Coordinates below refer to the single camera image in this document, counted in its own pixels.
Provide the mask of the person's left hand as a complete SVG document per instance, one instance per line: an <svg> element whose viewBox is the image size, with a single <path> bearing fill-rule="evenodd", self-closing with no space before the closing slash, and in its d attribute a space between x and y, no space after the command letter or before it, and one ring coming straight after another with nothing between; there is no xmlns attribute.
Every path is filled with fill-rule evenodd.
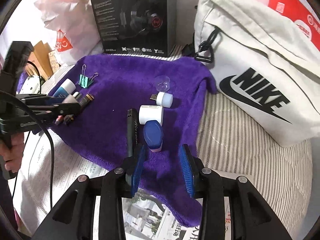
<svg viewBox="0 0 320 240"><path fill-rule="evenodd" d="M19 133L11 136L12 148L9 149L7 145L1 140L0 154L5 161L5 169L16 173L21 168L23 151L24 151L24 134Z"/></svg>

